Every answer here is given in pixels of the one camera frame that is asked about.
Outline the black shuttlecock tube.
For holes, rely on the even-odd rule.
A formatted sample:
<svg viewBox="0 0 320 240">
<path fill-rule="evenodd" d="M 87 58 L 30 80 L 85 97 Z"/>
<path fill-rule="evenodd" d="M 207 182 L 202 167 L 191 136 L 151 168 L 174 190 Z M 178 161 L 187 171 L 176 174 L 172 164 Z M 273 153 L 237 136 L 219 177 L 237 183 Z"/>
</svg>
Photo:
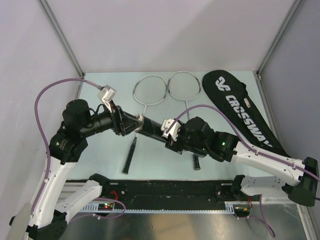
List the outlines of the black shuttlecock tube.
<svg viewBox="0 0 320 240">
<path fill-rule="evenodd" d="M 148 117 L 144 117 L 142 127 L 137 133 L 165 143 L 167 139 L 163 137 L 163 131 L 161 130 L 161 127 L 162 125 L 160 123 Z"/>
</svg>

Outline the white shuttlecock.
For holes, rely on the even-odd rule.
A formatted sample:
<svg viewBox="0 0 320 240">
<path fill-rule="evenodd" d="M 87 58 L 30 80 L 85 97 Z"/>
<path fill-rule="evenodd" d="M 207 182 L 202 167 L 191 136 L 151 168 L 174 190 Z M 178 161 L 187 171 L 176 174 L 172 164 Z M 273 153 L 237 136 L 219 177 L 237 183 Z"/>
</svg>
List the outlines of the white shuttlecock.
<svg viewBox="0 0 320 240">
<path fill-rule="evenodd" d="M 142 129 L 143 124 L 144 124 L 144 116 L 142 114 L 138 114 L 137 115 L 137 127 L 134 131 L 136 133 L 138 133 Z"/>
</svg>

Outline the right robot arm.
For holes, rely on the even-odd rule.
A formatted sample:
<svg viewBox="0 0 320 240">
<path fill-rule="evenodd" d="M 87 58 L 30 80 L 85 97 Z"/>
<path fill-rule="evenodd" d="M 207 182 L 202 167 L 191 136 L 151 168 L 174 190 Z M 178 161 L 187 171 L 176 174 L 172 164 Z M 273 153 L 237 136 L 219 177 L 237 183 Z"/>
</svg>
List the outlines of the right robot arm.
<svg viewBox="0 0 320 240">
<path fill-rule="evenodd" d="M 318 162 L 290 158 L 249 144 L 239 134 L 214 131 L 200 117 L 186 123 L 165 119 L 161 126 L 166 147 L 174 152 L 189 151 L 218 162 L 244 164 L 268 173 L 268 176 L 237 175 L 232 183 L 232 197 L 287 197 L 296 204 L 313 207 L 319 182 Z"/>
</svg>

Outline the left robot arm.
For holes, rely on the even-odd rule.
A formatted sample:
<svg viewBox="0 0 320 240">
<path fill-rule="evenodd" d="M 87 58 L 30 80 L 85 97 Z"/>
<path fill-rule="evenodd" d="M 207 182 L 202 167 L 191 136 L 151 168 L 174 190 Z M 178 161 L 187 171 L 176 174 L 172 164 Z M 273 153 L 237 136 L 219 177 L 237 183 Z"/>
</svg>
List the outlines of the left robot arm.
<svg viewBox="0 0 320 240">
<path fill-rule="evenodd" d="M 62 113 L 63 121 L 47 144 L 47 163 L 43 181 L 32 204 L 27 203 L 9 222 L 8 240 L 58 240 L 74 216 L 95 199 L 111 194 L 109 179 L 98 173 L 89 177 L 84 186 L 59 202 L 65 182 L 87 148 L 87 138 L 113 130 L 126 136 L 143 126 L 143 118 L 124 112 L 114 104 L 101 113 L 91 114 L 83 99 L 69 102 Z"/>
</svg>

